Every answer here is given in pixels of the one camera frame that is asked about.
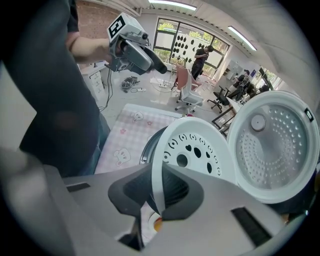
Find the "white plastic part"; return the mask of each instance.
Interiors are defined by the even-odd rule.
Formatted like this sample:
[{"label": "white plastic part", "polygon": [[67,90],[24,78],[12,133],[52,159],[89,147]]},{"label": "white plastic part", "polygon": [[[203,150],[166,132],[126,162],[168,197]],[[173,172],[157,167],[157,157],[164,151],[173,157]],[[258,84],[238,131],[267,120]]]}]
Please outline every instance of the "white plastic part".
[{"label": "white plastic part", "polygon": [[[277,106],[279,110],[286,110],[289,114],[279,111]],[[237,183],[262,203],[275,204],[294,197],[306,186],[315,171],[320,151],[319,127],[317,121],[315,119],[311,121],[305,113],[305,111],[308,113],[308,109],[308,105],[294,94],[269,91],[257,95],[246,103],[232,121],[227,142],[234,162]],[[252,129],[251,122],[255,115],[263,115],[265,118],[266,124],[262,131]],[[252,154],[247,156],[247,159],[244,154],[240,155],[246,137],[248,143],[251,141],[256,144],[251,147],[251,149],[255,147],[256,151],[247,152]],[[278,159],[272,155],[277,150]],[[282,166],[279,167],[277,161],[281,161]],[[277,179],[274,177],[276,175],[283,177],[283,180],[287,176],[287,181],[282,185],[270,186],[269,189],[263,188],[261,180],[253,180],[248,176],[249,165],[253,167],[252,171],[260,170],[256,175],[268,176],[268,182],[272,182],[270,176],[273,181]]]},{"label": "white plastic part", "polygon": [[197,117],[175,120],[165,129],[156,146],[152,162],[152,191],[160,213],[165,210],[163,162],[237,184],[226,139],[210,123]]}]

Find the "office chair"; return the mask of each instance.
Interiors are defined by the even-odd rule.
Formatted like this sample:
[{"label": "office chair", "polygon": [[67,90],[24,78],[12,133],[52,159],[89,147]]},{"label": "office chair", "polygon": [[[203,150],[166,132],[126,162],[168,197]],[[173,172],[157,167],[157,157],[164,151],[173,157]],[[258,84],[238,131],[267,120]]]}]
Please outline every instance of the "office chair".
[{"label": "office chair", "polygon": [[213,94],[216,96],[216,100],[211,100],[208,99],[207,102],[212,102],[214,103],[214,106],[211,107],[211,109],[213,109],[215,106],[217,106],[220,110],[219,113],[222,113],[222,106],[228,106],[229,105],[229,100],[227,99],[227,94],[230,92],[228,89],[226,89],[226,93],[223,94],[223,91],[225,91],[225,89],[223,89],[220,85],[219,87],[221,88],[220,92],[216,92],[214,91]]}]

